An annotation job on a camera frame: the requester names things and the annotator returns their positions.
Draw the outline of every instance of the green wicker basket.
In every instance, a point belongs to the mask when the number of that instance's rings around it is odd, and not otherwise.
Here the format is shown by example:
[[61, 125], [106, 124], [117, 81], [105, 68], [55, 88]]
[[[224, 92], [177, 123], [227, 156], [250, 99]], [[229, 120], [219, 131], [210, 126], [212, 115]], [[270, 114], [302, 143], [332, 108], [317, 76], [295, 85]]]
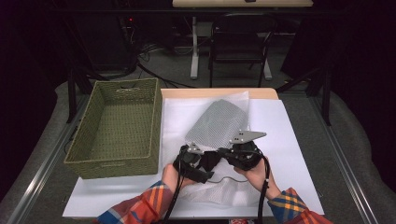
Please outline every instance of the green wicker basket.
[[157, 174], [162, 109], [157, 78], [96, 81], [64, 164], [84, 179]]

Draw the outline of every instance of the hand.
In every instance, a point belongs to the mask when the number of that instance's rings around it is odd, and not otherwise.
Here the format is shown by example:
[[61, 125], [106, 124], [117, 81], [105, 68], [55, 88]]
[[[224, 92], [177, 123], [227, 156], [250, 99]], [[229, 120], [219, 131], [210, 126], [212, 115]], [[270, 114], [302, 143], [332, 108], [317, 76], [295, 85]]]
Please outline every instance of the hand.
[[[175, 193], [176, 186], [177, 186], [177, 177], [178, 177], [178, 171], [175, 169], [175, 167], [172, 165], [172, 163], [167, 164], [165, 167], [163, 167], [163, 178], [162, 181], [169, 187], [170, 190], [172, 190], [173, 193]], [[195, 184], [196, 182], [193, 180], [190, 180], [188, 178], [184, 178], [183, 183], [181, 185], [180, 189], [183, 189], [184, 187]]]
[[[253, 169], [248, 171], [241, 170], [237, 167], [233, 168], [238, 174], [244, 175], [248, 182], [259, 192], [262, 192], [262, 184], [265, 180], [265, 162], [263, 159], [260, 160], [259, 164]], [[268, 183], [268, 189], [265, 193], [265, 197], [268, 200], [274, 199], [276, 196], [280, 194], [280, 190], [276, 185], [272, 172], [270, 172], [270, 178]]]

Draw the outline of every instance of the white sheet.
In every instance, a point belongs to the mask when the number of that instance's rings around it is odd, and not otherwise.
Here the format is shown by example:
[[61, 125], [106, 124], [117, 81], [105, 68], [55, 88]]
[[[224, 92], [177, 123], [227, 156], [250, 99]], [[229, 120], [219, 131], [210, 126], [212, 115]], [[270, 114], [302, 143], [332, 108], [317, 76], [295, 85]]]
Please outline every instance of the white sheet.
[[[186, 99], [166, 99], [163, 113], [172, 107], [184, 108], [178, 104], [186, 104]], [[190, 119], [189, 111], [172, 112], [178, 114], [179, 129], [187, 132], [190, 127], [185, 127], [184, 121]], [[255, 140], [256, 145], [268, 156], [272, 171], [280, 189], [293, 187], [297, 190], [307, 206], [323, 215], [323, 209], [318, 199], [317, 192], [306, 168], [303, 155], [297, 143], [294, 131], [283, 103], [279, 100], [250, 100], [249, 108], [250, 130], [266, 132], [267, 136]], [[174, 143], [174, 148], [179, 150], [183, 139]], [[170, 162], [176, 155], [163, 153], [163, 161]], [[64, 217], [97, 217], [109, 207], [123, 200], [139, 195], [143, 190], [161, 178], [162, 168], [156, 175], [113, 177], [103, 179], [83, 180], [78, 182], [64, 209]], [[271, 216], [267, 204], [263, 208], [264, 216]], [[249, 206], [227, 206], [215, 203], [191, 203], [178, 199], [171, 218], [224, 218], [224, 217], [256, 217], [257, 204]]]

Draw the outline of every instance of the chair leg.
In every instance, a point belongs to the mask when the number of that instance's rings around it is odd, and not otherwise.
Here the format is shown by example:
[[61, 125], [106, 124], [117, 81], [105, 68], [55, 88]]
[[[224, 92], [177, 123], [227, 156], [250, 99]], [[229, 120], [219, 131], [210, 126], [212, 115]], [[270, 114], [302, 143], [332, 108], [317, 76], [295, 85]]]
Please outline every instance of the chair leg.
[[262, 77], [264, 76], [264, 66], [265, 66], [265, 61], [264, 63], [262, 63], [262, 69], [260, 70], [259, 85], [257, 86], [258, 88], [262, 86]]
[[212, 88], [212, 82], [213, 82], [213, 64], [210, 66], [210, 81], [209, 81], [209, 87]]
[[209, 58], [209, 74], [210, 74], [210, 78], [209, 78], [209, 87], [212, 88], [212, 82], [213, 82], [213, 61], [211, 58]]

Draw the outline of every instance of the black cable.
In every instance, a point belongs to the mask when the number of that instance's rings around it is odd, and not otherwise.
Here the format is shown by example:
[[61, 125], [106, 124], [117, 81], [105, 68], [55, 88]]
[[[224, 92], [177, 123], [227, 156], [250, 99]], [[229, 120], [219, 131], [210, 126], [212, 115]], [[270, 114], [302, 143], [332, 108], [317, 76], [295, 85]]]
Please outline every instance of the black cable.
[[233, 153], [252, 153], [252, 154], [257, 154], [262, 157], [264, 160], [264, 165], [265, 165], [265, 179], [264, 182], [262, 183], [262, 192], [260, 193], [260, 199], [259, 199], [259, 209], [257, 213], [257, 219], [259, 221], [259, 224], [262, 224], [262, 208], [264, 204], [264, 199], [265, 199], [265, 194], [267, 193], [268, 189], [268, 184], [269, 184], [269, 179], [270, 179], [270, 172], [271, 172], [271, 167], [270, 163], [267, 160], [267, 158], [262, 155], [262, 152], [259, 150], [257, 151], [249, 151], [249, 150], [235, 150]]
[[181, 178], [181, 173], [180, 173], [181, 172], [181, 158], [183, 158], [184, 153], [185, 152], [182, 153], [181, 150], [178, 152], [180, 160], [178, 161], [177, 185], [176, 185], [174, 196], [172, 198], [172, 202], [169, 204], [168, 211], [166, 211], [165, 217], [163, 218], [163, 224], [166, 224], [166, 222], [168, 221], [169, 217], [171, 216], [172, 210], [173, 210], [173, 208], [175, 206], [175, 203], [176, 203], [176, 200], [177, 200], [177, 196], [180, 193], [181, 185], [183, 184], [183, 181], [184, 181], [184, 174], [183, 174], [183, 178], [180, 181], [180, 178]]
[[143, 71], [145, 71], [145, 72], [148, 73], [149, 75], [152, 75], [152, 76], [154, 76], [154, 77], [156, 77], [156, 78], [158, 78], [158, 79], [160, 79], [160, 80], [162, 80], [162, 81], [164, 81], [164, 82], [167, 82], [168, 84], [174, 86], [175, 88], [178, 88], [177, 85], [184, 86], [184, 87], [188, 87], [188, 88], [196, 88], [196, 87], [193, 87], [193, 86], [189, 86], [189, 85], [186, 85], [186, 84], [182, 84], [182, 83], [179, 83], [179, 82], [175, 82], [175, 81], [172, 81], [172, 80], [169, 80], [169, 79], [160, 77], [160, 76], [158, 76], [157, 74], [155, 74], [155, 73], [151, 72], [150, 70], [148, 70], [148, 69], [147, 69], [145, 66], [143, 66], [143, 64], [141, 64], [141, 63], [137, 63], [137, 66], [139, 66]]
[[270, 163], [268, 162], [267, 158], [262, 156], [262, 159], [264, 160], [265, 163], [265, 180], [264, 183], [262, 183], [262, 192], [260, 194], [260, 199], [259, 199], [259, 210], [257, 213], [257, 219], [259, 221], [259, 224], [262, 224], [262, 207], [264, 205], [264, 198], [265, 194], [267, 193], [268, 189], [268, 182], [270, 178]]

